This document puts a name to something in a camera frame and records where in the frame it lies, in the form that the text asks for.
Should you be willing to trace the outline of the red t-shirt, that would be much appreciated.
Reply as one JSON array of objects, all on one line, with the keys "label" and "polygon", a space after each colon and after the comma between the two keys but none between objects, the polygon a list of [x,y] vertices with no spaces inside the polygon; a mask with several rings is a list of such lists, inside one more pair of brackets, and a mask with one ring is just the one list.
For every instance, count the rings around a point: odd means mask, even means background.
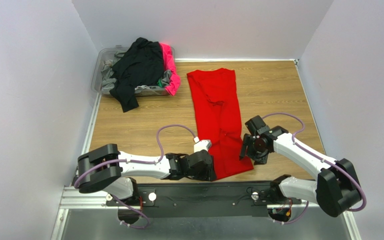
[{"label": "red t-shirt", "polygon": [[236,73],[219,68],[187,74],[200,139],[210,140],[218,180],[253,170],[248,157],[240,158],[243,146],[242,118],[237,96]]}]

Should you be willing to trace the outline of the black t-shirt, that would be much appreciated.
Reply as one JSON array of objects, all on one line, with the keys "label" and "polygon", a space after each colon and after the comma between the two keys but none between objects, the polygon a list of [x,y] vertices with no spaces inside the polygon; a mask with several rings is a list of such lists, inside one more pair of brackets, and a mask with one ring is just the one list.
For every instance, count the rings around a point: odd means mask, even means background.
[{"label": "black t-shirt", "polygon": [[163,76],[163,50],[159,42],[139,37],[112,66],[114,87],[109,91],[124,113],[139,107],[136,87],[154,86]]}]

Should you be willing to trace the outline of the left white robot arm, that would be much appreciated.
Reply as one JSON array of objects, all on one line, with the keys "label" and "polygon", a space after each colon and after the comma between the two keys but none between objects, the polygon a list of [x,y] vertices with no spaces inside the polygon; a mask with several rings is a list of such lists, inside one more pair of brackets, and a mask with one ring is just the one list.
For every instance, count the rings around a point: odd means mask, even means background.
[{"label": "left white robot arm", "polygon": [[103,191],[121,201],[138,198],[136,177],[205,182],[217,179],[214,158],[206,148],[191,154],[143,156],[119,151],[116,144],[110,143],[79,156],[77,168],[73,186],[81,194]]}]

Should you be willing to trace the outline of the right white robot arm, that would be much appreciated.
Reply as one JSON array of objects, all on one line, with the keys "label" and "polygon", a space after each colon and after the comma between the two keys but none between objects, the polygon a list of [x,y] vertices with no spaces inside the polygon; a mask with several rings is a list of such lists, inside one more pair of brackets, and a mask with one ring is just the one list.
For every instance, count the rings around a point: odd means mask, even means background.
[{"label": "right white robot arm", "polygon": [[270,153],[290,159],[312,177],[304,180],[285,174],[273,180],[266,194],[273,202],[304,200],[318,204],[331,217],[345,211],[358,212],[366,206],[367,198],[351,161],[335,160],[317,152],[280,126],[243,136],[240,159],[249,157],[262,162]]}]

